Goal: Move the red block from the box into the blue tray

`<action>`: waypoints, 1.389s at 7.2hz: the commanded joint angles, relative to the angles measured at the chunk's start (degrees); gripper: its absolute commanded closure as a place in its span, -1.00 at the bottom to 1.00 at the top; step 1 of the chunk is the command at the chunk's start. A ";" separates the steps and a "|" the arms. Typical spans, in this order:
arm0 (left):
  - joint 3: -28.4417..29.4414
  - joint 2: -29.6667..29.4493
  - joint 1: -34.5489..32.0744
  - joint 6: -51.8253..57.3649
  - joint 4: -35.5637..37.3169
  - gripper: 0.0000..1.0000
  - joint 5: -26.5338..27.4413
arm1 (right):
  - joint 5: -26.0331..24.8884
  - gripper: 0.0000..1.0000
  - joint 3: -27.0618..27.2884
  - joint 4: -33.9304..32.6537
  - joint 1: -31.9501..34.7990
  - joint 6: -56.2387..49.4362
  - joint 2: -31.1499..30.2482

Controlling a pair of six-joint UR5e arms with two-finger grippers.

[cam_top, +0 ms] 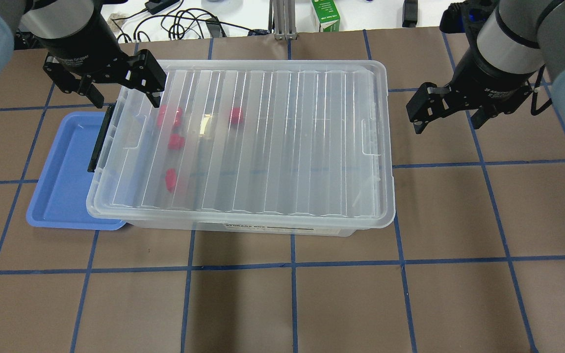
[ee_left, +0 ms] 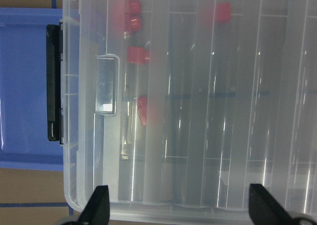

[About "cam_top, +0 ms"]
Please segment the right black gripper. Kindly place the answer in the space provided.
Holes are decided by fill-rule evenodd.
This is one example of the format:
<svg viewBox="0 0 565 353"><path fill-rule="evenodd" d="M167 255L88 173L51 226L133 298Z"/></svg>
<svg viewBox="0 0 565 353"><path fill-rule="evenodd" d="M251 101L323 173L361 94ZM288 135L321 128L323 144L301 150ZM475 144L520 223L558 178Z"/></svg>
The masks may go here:
<svg viewBox="0 0 565 353"><path fill-rule="evenodd" d="M474 130L499 114L514 113L532 94L527 74L512 74L491 66L477 49L466 50L446 86L424 82L406 104L415 134L429 123L462 110Z"/></svg>

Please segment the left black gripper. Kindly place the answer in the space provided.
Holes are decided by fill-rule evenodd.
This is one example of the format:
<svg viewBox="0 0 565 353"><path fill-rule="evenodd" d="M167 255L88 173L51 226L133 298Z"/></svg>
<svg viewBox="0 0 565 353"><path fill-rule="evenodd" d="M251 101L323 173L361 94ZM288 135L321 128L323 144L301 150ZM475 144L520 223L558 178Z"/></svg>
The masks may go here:
<svg viewBox="0 0 565 353"><path fill-rule="evenodd" d="M45 38L43 46L49 52L43 70L61 92L77 93L101 109L104 96L95 83L118 83L139 90L152 107L160 108L167 75L150 50L133 56L130 74L130 56L109 29L81 29L62 38Z"/></svg>

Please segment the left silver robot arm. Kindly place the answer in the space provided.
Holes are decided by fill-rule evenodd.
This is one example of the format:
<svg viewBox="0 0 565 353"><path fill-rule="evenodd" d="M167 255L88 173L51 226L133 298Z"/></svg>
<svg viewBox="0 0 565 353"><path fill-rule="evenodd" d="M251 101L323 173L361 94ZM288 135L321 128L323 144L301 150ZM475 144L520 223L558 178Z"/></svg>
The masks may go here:
<svg viewBox="0 0 565 353"><path fill-rule="evenodd" d="M29 30L47 50L43 71L64 94L101 108L97 84L116 83L160 107L165 71L149 50L129 55L121 49L96 0L0 0L0 74L18 29Z"/></svg>

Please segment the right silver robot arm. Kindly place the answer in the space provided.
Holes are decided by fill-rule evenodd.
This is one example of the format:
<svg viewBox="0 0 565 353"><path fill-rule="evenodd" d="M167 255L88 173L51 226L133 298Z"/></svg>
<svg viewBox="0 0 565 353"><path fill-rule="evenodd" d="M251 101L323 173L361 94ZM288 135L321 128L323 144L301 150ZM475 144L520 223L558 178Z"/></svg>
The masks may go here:
<svg viewBox="0 0 565 353"><path fill-rule="evenodd" d="M469 47L446 85L422 83L407 103L416 134L462 110L480 129L528 98L532 115L553 105L565 124L565 0L464 0L439 28L465 34Z"/></svg>

